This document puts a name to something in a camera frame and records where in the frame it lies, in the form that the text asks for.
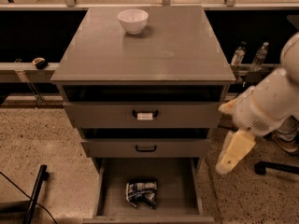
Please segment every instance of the bowl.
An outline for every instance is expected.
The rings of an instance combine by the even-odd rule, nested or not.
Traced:
[[[144,10],[129,9],[122,11],[119,16],[121,26],[129,34],[139,34],[145,28],[149,14]]]

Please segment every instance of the black drawer handle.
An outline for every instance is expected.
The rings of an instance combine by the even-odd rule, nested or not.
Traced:
[[[148,147],[139,147],[139,146],[135,146],[135,149],[137,152],[142,152],[142,153],[146,153],[146,152],[154,152],[157,150],[157,146],[153,146],[151,148]]]
[[[155,111],[135,111],[133,110],[133,116],[138,120],[153,120],[158,116],[158,110]]]

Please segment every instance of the closed drawer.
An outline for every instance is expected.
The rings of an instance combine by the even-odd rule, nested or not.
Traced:
[[[81,142],[88,157],[205,157],[209,139],[98,139]]]
[[[64,103],[74,128],[215,128],[219,103]]]
[[[214,223],[212,217],[203,216],[191,159],[104,159],[102,163],[93,218],[83,223]],[[144,203],[135,208],[125,199],[126,183],[139,178],[157,180],[154,209]]]

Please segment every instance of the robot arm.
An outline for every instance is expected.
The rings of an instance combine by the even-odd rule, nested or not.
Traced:
[[[228,132],[216,170],[227,174],[254,147],[255,137],[271,133],[289,116],[299,111],[299,33],[284,46],[281,67],[257,86],[249,87],[236,99],[220,106],[221,113],[232,115],[239,128]]]

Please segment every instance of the bottle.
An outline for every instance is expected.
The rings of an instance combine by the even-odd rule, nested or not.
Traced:
[[[246,44],[245,41],[242,41],[240,46],[235,49],[235,54],[231,62],[232,67],[238,67],[242,63],[246,53]]]
[[[263,45],[258,49],[252,62],[252,70],[259,71],[262,68],[263,61],[268,54],[269,43],[263,42]]]

